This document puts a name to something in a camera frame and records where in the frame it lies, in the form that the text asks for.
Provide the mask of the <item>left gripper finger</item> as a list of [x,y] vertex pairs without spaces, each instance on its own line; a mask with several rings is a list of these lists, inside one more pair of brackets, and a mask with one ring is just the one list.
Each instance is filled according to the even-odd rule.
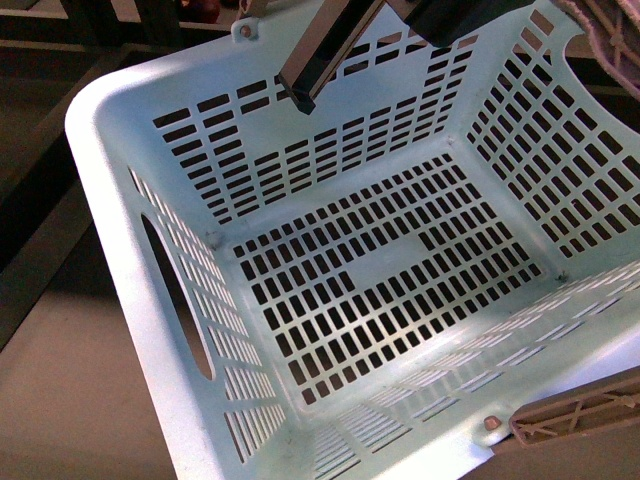
[[375,0],[322,3],[279,72],[281,85],[300,112],[311,114],[319,92],[383,5]]
[[429,44],[447,47],[500,16],[530,4],[530,0],[414,1],[405,23]]

